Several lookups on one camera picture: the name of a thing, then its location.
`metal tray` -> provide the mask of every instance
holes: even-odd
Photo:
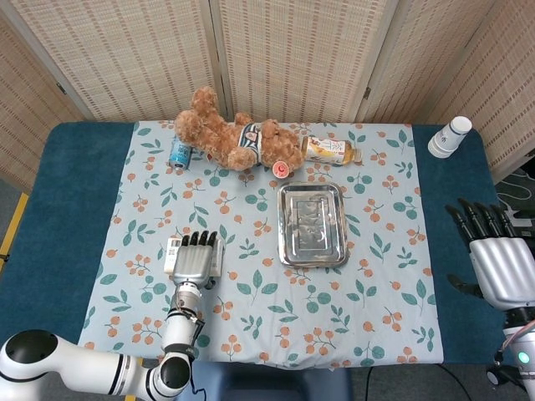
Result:
[[[294,267],[337,267],[349,258],[342,190],[289,182],[278,192],[278,255]]]

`teddy bear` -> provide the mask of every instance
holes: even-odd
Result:
[[[230,170],[277,164],[289,174],[301,167],[304,157],[297,134],[275,119],[254,124],[247,113],[237,113],[234,124],[228,124],[217,113],[216,104],[216,92],[210,87],[193,94],[191,109],[176,117],[175,132],[184,144],[204,150]]]

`tablecloth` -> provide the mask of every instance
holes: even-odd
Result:
[[[79,340],[133,127],[78,122],[51,131],[9,263],[0,275],[0,304],[9,305],[0,313],[0,342],[29,328]],[[448,273],[467,282],[476,278],[443,206],[457,197],[497,203],[497,195],[479,134],[473,130],[450,158],[437,159],[427,151],[427,142],[440,128],[412,126],[444,359],[490,363],[503,341],[504,315],[447,281]]]
[[[79,343],[144,357],[161,353],[174,285],[166,240],[216,229],[223,276],[204,291],[201,359],[287,368],[441,362],[432,270],[410,126],[288,124],[349,140],[364,165],[307,163],[291,181],[342,186],[351,257],[335,269],[285,268],[276,194],[262,167],[228,171],[195,153],[166,166],[172,121],[135,126]]]

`robotic arm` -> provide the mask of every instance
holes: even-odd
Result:
[[[535,260],[526,242],[517,237],[502,209],[460,199],[466,216],[455,207],[446,210],[457,224],[468,246],[478,285],[448,276],[461,292],[482,297],[506,313],[506,340],[495,356],[495,367],[487,370],[494,384],[504,378],[524,387],[535,401]],[[518,371],[502,366],[503,352],[511,347]]]
[[[216,232],[182,238],[173,271],[176,284],[162,339],[165,356],[156,368],[135,357],[78,347],[44,330],[20,332],[0,350],[0,400],[39,401],[45,375],[58,372],[74,390],[110,395],[133,394],[146,401],[173,399],[191,377],[193,344],[204,326],[197,318],[199,288],[209,285]]]

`wall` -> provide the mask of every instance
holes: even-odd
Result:
[[[414,123],[428,93],[469,42],[493,0],[402,0],[357,121]]]
[[[396,3],[212,2],[232,108],[259,121],[353,121]]]
[[[497,2],[461,63],[451,67],[427,123],[470,118],[495,180],[535,148],[535,2]]]
[[[0,176],[29,192],[50,130],[83,115],[0,15]]]
[[[195,88],[221,86],[207,2],[10,1],[97,120],[174,119]]]

